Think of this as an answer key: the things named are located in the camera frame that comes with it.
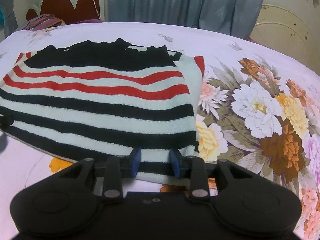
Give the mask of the cream cabinet door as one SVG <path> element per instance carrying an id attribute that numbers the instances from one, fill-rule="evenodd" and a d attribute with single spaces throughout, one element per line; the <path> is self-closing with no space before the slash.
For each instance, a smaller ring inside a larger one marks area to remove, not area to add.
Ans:
<path id="1" fill-rule="evenodd" d="M 319 74 L 319 0 L 264 0 L 249 38 Z"/>

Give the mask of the red white scalloped headboard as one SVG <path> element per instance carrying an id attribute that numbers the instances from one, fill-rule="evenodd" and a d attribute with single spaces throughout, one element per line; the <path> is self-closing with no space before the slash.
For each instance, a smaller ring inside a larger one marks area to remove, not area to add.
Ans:
<path id="1" fill-rule="evenodd" d="M 41 0 L 39 5 L 32 5 L 28 9 L 25 18 L 29 21 L 42 14 L 52 14 L 58 18 L 77 14 L 79 17 L 97 18 L 104 22 L 104 0 Z"/>

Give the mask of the grey blue curtain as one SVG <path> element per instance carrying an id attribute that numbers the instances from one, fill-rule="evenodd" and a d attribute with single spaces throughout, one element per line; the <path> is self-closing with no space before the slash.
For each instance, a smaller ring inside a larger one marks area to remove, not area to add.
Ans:
<path id="1" fill-rule="evenodd" d="M 111 22 L 180 25 L 245 39 L 263 0 L 108 0 Z"/>

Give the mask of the purple crumpled blanket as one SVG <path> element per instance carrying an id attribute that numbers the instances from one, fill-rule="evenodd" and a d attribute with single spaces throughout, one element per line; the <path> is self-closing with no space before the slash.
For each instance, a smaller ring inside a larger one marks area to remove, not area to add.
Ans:
<path id="1" fill-rule="evenodd" d="M 63 16 L 62 18 L 58 18 L 52 14 L 42 14 L 31 20 L 25 22 L 25 24 L 21 25 L 16 31 L 26 30 L 26 31 L 38 31 L 44 30 L 48 28 L 59 27 L 62 25 L 70 25 L 70 24 L 81 24 L 81 23 L 102 23 L 103 21 L 97 18 L 85 18 L 79 17 L 77 14 L 70 14 Z"/>

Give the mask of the grey window curtain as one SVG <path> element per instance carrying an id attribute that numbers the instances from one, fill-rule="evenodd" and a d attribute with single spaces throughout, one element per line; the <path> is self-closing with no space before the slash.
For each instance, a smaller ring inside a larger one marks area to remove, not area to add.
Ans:
<path id="1" fill-rule="evenodd" d="M 14 13 L 14 0 L 1 0 L 1 11 L 4 18 L 4 35 L 8 37 L 18 28 Z"/>

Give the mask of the red black white striped sweater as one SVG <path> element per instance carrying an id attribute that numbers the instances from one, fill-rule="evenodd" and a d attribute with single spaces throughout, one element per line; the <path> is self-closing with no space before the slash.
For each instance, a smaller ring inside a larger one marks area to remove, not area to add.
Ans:
<path id="1" fill-rule="evenodd" d="M 20 53 L 1 79 L 8 136 L 65 160 L 142 149 L 138 179 L 174 183 L 170 150 L 198 155 L 200 56 L 166 46 L 84 41 Z"/>

